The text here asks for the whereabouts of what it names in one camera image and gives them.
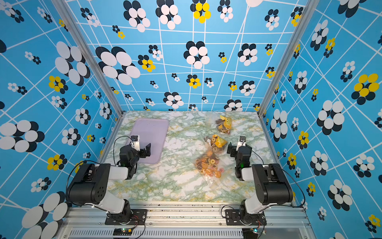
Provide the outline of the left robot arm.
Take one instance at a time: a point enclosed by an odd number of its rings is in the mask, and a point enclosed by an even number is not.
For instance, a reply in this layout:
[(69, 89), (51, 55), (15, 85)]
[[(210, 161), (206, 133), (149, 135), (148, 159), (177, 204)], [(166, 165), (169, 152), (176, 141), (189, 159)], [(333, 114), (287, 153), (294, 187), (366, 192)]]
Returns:
[(110, 193), (107, 184), (113, 180), (130, 180), (140, 158), (151, 155), (151, 144), (135, 149), (131, 144), (120, 149), (119, 165), (84, 162), (71, 182), (67, 182), (66, 199), (77, 206), (90, 205), (106, 212), (107, 225), (144, 224), (147, 210), (132, 210), (126, 199)]

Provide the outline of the lilac plastic tray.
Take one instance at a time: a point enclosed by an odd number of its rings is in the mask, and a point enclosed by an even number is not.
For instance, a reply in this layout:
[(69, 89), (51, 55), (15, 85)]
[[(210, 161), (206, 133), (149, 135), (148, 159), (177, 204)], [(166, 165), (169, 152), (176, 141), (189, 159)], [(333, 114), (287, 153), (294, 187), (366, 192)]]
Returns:
[(140, 158), (139, 164), (157, 164), (159, 163), (162, 151), (164, 148), (169, 121), (167, 119), (137, 119), (130, 136), (139, 136), (140, 148), (145, 149), (145, 146), (151, 144), (151, 155), (145, 158)]

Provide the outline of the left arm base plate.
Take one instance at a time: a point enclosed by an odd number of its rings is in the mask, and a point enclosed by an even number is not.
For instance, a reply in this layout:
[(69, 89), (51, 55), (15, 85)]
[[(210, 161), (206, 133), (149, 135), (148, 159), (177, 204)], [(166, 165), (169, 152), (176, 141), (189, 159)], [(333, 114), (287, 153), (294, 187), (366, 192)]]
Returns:
[(129, 226), (137, 226), (144, 225), (147, 218), (148, 210), (146, 209), (132, 209), (128, 213), (120, 213), (120, 214), (106, 214), (106, 225), (129, 225)]

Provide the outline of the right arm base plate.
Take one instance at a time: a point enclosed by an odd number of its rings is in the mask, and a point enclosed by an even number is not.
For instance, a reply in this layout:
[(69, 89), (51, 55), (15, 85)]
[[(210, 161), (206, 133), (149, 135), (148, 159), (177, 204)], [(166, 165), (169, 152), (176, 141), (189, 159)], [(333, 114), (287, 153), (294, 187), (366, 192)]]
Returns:
[(224, 211), (226, 224), (228, 226), (266, 226), (265, 214), (248, 214), (237, 209), (227, 209)]

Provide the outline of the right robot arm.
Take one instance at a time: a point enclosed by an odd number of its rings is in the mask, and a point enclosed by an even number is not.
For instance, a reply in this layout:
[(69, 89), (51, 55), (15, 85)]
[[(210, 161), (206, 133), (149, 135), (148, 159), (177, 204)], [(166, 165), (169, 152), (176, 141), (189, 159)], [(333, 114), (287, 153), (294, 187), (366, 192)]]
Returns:
[(243, 225), (259, 223), (266, 225), (264, 211), (275, 205), (283, 205), (293, 200), (293, 191), (279, 164), (250, 164), (252, 147), (240, 141), (231, 143), (227, 154), (235, 159), (235, 176), (240, 181), (251, 181), (255, 194), (242, 201), (238, 210), (239, 221)]

